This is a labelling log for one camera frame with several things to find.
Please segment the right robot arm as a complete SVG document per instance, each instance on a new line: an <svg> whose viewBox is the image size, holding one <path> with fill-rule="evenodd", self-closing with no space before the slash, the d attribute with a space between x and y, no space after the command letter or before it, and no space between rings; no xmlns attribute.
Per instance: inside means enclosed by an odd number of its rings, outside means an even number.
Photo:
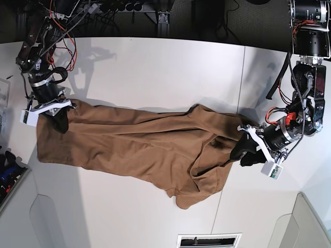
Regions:
<svg viewBox="0 0 331 248"><path fill-rule="evenodd" d="M75 28L68 21L78 9L87 12L81 1L26 1L24 9L30 20L26 38L16 57L26 92L27 107L22 111L21 122L36 126L39 116L44 116L59 133L66 133L69 126L67 112L74 107L59 84L68 77L76 53L71 52L67 68L55 66L53 54L56 45Z"/></svg>

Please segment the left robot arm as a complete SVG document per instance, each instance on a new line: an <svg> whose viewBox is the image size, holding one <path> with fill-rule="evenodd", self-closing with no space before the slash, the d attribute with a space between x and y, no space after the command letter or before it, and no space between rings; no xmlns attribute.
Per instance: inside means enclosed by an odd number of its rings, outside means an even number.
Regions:
<svg viewBox="0 0 331 248"><path fill-rule="evenodd" d="M330 60L330 1L289 1L291 50L266 98L276 91L286 104L272 107L259 126L241 125L244 134L230 153L242 166L279 167L304 136L323 128L326 67Z"/></svg>

